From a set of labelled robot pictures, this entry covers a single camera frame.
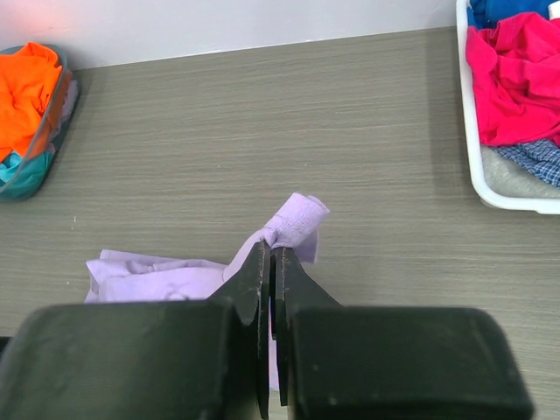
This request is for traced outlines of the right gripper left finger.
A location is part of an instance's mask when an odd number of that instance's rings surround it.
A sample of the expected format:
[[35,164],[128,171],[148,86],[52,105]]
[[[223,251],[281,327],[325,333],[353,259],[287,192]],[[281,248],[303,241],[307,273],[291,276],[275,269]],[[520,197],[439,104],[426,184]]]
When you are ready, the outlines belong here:
[[270,248],[205,300],[32,313],[1,357],[4,419],[265,419]]

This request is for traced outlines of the grey laundry basket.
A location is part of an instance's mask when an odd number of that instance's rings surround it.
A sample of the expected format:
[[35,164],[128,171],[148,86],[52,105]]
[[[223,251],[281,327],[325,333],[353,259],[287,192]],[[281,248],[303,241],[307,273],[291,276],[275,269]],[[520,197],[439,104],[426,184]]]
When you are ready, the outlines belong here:
[[456,1],[456,28],[458,42],[458,67],[462,95],[465,141],[472,186],[480,201],[490,208],[508,211],[530,211],[545,215],[559,215],[559,199],[516,198],[493,190],[485,178],[478,120],[473,96],[472,71],[466,62],[467,8],[469,1]]

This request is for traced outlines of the orange t-shirt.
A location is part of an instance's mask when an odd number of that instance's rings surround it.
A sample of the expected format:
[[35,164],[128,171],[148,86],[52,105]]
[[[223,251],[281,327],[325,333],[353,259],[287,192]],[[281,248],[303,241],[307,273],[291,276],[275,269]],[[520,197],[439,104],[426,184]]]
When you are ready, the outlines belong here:
[[58,125],[71,79],[50,47],[29,42],[1,55],[1,158],[35,158]]

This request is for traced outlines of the teal t-shirt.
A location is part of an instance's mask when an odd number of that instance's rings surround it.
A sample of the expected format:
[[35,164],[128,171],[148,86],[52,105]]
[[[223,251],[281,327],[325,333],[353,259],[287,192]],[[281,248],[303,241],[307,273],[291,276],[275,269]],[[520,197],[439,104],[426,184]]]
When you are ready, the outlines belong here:
[[31,159],[23,159],[11,152],[1,162],[1,188],[12,195],[25,195],[40,187],[53,161],[53,153],[46,151]]

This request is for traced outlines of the blue checked shirt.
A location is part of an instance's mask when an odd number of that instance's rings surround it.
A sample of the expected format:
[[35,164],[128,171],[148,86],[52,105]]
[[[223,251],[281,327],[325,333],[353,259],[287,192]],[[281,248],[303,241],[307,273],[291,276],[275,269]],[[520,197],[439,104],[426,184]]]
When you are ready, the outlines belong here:
[[559,147],[549,139],[491,147],[491,150],[546,184],[559,187]]

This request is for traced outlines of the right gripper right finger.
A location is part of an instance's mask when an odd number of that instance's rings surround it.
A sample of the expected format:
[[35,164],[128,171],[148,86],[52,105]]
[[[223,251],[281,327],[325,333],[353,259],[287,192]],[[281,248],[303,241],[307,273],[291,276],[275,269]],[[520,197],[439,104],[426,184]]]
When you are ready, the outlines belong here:
[[530,419],[508,339],[469,307],[340,304],[295,252],[271,260],[281,404],[292,419]]

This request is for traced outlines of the blue t-shirt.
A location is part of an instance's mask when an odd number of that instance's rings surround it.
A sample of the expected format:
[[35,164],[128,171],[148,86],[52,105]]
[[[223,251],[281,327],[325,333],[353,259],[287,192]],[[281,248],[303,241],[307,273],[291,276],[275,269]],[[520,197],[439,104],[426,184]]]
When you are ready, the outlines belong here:
[[467,21],[477,29],[495,28],[503,19],[524,12],[535,12],[549,17],[553,0],[472,0],[466,8]]

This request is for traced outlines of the teal laundry basket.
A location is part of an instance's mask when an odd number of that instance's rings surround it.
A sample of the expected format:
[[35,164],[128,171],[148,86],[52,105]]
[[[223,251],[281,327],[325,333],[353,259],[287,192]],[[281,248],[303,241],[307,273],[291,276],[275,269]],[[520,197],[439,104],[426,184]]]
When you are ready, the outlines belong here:
[[1,51],[1,201],[43,185],[80,96],[66,53],[29,42]]

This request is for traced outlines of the grey folded cloth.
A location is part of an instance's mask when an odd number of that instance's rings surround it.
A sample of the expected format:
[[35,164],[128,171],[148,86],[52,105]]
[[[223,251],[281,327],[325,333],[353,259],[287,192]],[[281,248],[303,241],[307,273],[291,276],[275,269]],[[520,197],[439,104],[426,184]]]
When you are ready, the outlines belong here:
[[515,198],[559,199],[559,189],[545,183],[486,146],[481,147],[486,183],[496,193]]

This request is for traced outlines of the lavender t-shirt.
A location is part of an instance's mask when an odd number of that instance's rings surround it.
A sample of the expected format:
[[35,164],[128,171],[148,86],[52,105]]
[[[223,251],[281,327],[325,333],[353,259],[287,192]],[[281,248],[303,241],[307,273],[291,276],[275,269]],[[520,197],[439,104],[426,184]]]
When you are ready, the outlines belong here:
[[276,213],[255,231],[228,264],[204,259],[181,260],[104,249],[86,262],[87,304],[177,301],[209,298],[242,267],[253,245],[289,248],[301,263],[315,263],[319,225],[330,210],[311,195],[294,192]]

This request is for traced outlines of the pink t-shirt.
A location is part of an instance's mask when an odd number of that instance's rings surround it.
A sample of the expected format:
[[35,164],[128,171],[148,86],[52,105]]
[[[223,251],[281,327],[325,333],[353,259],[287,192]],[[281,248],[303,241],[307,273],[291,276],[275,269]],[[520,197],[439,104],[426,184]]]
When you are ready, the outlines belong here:
[[511,146],[559,143],[559,21],[536,12],[467,29],[479,140]]

